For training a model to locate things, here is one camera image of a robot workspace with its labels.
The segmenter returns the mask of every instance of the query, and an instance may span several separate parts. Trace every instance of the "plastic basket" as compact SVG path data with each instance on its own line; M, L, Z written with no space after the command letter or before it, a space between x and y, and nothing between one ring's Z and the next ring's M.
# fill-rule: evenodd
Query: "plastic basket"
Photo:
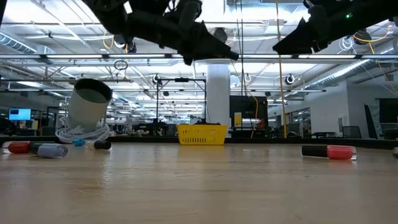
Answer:
M223 145L227 125L179 124L178 140L182 145Z

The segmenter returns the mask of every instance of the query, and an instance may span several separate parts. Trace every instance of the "black marker cap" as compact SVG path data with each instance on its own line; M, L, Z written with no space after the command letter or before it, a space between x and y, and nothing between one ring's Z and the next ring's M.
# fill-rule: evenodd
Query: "black marker cap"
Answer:
M328 157L327 146L302 146L301 153L303 156L316 156L316 157Z
M96 149L110 149L112 144L108 141L97 140L94 142L94 148Z

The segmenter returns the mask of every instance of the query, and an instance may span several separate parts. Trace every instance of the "wooden table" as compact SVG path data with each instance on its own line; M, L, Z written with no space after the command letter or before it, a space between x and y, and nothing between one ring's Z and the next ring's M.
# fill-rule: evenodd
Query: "wooden table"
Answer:
M397 223L391 151L303 158L298 145L114 144L0 156L4 224Z

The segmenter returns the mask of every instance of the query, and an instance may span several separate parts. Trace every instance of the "monitor screen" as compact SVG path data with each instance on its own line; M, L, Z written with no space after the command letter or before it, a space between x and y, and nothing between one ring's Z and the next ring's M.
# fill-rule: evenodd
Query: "monitor screen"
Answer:
M28 121L30 120L30 109L10 109L10 121Z

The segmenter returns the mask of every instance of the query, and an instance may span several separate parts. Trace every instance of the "pillar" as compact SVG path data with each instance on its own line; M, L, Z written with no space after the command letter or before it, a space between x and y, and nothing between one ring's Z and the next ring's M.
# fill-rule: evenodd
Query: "pillar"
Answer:
M228 65L208 65L206 121L230 126Z

